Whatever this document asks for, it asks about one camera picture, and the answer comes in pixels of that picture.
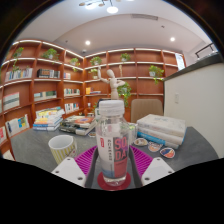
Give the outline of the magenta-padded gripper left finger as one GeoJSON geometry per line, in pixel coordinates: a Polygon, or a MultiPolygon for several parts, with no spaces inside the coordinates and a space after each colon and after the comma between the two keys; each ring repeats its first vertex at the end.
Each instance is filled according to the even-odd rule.
{"type": "Polygon", "coordinates": [[[90,188],[94,179],[97,147],[82,152],[77,157],[65,158],[52,173],[84,188],[90,188]]]}

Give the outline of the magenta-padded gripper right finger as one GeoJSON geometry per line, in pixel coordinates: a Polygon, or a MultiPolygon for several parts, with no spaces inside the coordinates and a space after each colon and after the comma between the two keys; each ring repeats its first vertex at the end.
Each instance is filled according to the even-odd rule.
{"type": "Polygon", "coordinates": [[[161,157],[152,158],[134,146],[129,149],[129,157],[132,163],[134,183],[137,188],[174,173],[174,170],[161,157]]]}

